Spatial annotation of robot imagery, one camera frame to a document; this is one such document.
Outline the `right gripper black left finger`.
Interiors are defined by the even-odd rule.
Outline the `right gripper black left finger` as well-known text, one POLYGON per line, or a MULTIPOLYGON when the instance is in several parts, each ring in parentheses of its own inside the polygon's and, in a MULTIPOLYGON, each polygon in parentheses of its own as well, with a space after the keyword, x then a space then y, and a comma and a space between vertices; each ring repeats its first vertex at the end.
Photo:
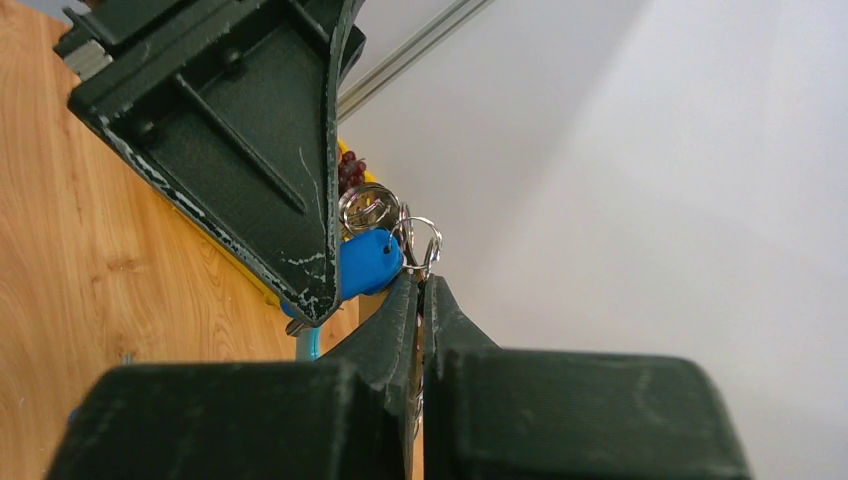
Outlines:
POLYGON ((408 479, 418 285, 314 361, 137 363, 105 372, 50 479, 408 479))

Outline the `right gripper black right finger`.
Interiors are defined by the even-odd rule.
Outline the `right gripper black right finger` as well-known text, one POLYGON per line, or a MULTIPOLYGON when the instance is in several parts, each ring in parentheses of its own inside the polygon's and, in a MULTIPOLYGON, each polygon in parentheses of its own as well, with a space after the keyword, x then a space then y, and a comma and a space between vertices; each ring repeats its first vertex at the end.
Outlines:
POLYGON ((428 479, 748 479, 722 395, 679 357, 508 349, 423 294, 428 479))

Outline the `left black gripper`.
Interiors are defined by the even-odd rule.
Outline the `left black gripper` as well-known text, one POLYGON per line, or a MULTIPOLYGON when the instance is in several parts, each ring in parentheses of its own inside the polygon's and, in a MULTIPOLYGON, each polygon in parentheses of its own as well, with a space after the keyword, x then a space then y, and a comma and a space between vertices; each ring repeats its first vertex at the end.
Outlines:
POLYGON ((338 231, 337 95, 359 1, 104 1, 66 9, 68 107, 268 286, 294 233, 338 231))

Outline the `metal key plate blue handle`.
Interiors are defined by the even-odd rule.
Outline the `metal key plate blue handle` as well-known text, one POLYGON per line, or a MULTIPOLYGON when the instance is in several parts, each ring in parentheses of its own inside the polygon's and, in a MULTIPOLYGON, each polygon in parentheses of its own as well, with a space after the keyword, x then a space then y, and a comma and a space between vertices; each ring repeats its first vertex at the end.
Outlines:
POLYGON ((407 203, 376 182, 348 190, 338 208, 342 300, 380 293, 400 273, 412 273, 418 281, 430 277, 443 246, 433 221, 412 215, 407 203), (415 223, 432 232, 421 260, 415 256, 415 223))

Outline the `key with blue tag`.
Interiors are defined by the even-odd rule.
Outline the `key with blue tag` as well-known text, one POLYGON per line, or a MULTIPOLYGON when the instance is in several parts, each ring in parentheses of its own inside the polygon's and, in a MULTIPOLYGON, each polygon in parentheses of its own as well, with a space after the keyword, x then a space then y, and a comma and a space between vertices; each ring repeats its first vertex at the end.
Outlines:
POLYGON ((287 315, 318 326, 341 303, 388 286, 402 264, 399 243, 385 229, 336 246, 306 230, 288 238, 268 262, 266 283, 287 315))

